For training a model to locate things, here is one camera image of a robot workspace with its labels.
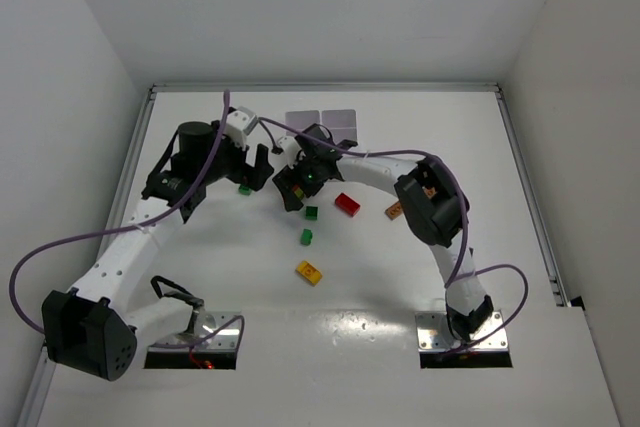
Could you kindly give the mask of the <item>dark green lego brick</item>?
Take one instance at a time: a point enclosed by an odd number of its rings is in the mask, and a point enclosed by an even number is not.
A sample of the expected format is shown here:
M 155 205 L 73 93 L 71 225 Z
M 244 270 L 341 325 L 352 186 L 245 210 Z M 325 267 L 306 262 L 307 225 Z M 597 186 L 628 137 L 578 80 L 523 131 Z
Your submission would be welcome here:
M 317 206 L 307 206 L 305 208 L 305 218 L 310 221 L 317 221 L 319 208 Z

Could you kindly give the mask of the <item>lime green lego brick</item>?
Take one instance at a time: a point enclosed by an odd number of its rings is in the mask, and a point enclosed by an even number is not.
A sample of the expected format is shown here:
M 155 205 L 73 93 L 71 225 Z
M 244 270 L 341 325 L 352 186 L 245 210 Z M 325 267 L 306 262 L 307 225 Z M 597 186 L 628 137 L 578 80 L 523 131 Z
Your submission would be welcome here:
M 300 236 L 300 243 L 303 246 L 309 246 L 312 243 L 313 232 L 310 229 L 304 229 Z

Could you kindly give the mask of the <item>orange-brown long lego brick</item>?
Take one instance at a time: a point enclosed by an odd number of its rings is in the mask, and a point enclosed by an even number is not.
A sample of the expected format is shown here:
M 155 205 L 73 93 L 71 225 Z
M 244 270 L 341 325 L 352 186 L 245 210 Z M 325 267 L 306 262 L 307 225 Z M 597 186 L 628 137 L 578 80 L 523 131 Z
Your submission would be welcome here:
M 395 202 L 384 211 L 386 217 L 393 221 L 403 215 L 403 209 L 400 202 Z

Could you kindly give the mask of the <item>yellow lego brick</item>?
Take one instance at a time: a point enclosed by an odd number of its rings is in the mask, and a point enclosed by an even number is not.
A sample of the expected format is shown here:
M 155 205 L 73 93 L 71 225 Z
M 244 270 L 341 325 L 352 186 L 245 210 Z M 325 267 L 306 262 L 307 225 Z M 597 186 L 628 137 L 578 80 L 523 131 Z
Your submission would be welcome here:
M 308 261 L 301 262 L 296 272 L 310 285 L 316 286 L 323 278 L 323 274 Z

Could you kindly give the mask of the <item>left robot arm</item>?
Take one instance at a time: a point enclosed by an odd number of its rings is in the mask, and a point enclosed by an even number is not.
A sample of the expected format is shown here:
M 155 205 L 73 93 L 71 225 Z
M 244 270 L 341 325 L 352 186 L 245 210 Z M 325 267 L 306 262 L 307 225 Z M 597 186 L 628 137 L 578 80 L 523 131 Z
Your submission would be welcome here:
M 246 161 L 247 138 L 258 123 L 255 115 L 235 110 L 224 122 L 178 126 L 149 173 L 125 232 L 68 291 L 52 291 L 44 300 L 51 361 L 115 381 L 139 352 L 172 335 L 193 335 L 204 302 L 184 288 L 158 291 L 155 303 L 135 311 L 130 299 L 162 246 L 205 199 L 209 185 L 227 179 L 258 191 L 273 174 L 263 144 L 254 164 Z

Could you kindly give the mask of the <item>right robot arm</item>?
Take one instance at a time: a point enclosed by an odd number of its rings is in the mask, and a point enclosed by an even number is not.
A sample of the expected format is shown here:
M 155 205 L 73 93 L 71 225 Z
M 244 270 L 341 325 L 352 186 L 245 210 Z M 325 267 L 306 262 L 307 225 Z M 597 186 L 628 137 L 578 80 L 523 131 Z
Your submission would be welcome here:
M 426 244 L 445 289 L 449 327 L 469 343 L 493 311 L 493 302 L 476 275 L 469 250 L 469 203 L 441 161 L 424 154 L 410 161 L 401 155 L 355 152 L 356 144 L 334 144 L 313 124 L 298 135 L 276 141 L 286 166 L 273 177 L 287 211 L 303 208 L 329 181 L 362 184 L 396 197 L 411 233 Z

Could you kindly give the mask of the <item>white compartment container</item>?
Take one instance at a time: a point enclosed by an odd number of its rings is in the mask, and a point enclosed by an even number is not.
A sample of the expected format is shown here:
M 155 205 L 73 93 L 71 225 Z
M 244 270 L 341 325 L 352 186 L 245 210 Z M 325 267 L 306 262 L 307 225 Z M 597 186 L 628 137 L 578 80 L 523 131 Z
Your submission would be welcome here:
M 284 118 L 287 126 L 300 131 L 312 124 L 326 127 L 336 143 L 358 141 L 357 115 L 353 109 L 288 111 Z

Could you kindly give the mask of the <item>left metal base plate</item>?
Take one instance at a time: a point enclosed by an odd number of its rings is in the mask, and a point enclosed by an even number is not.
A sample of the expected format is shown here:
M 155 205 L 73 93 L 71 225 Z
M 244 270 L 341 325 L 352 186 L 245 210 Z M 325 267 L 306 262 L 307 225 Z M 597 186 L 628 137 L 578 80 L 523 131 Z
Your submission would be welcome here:
M 208 312 L 198 316 L 191 331 L 169 335 L 150 346 L 167 352 L 237 353 L 245 333 L 238 312 Z

